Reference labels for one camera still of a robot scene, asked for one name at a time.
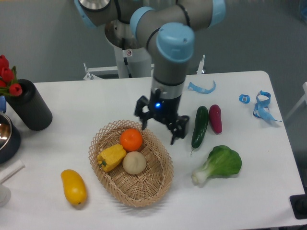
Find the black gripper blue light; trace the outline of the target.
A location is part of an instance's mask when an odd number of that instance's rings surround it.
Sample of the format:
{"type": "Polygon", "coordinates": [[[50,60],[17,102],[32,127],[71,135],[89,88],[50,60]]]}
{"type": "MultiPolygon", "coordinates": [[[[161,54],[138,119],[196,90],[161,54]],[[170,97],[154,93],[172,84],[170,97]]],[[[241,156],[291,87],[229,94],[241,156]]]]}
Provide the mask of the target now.
{"type": "Polygon", "coordinates": [[[184,139],[188,133],[189,116],[178,115],[180,99],[180,96],[167,99],[160,89],[151,92],[150,99],[141,96],[136,102],[134,114],[142,122],[142,130],[147,128],[147,121],[153,118],[171,131],[171,145],[178,138],[184,139]]]}

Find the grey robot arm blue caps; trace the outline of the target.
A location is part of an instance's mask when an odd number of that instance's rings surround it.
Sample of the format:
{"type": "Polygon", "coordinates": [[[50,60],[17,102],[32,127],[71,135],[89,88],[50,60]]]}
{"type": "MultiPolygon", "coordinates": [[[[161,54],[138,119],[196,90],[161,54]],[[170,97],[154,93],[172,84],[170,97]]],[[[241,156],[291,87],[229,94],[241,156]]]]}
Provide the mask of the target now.
{"type": "Polygon", "coordinates": [[[121,77],[152,74],[150,98],[142,96],[135,115],[146,128],[149,119],[164,124],[173,139],[187,134],[189,117],[177,113],[195,32],[220,23],[226,13],[223,0],[158,1],[77,0],[75,6],[90,27],[105,26],[107,41],[117,55],[121,77]]]}

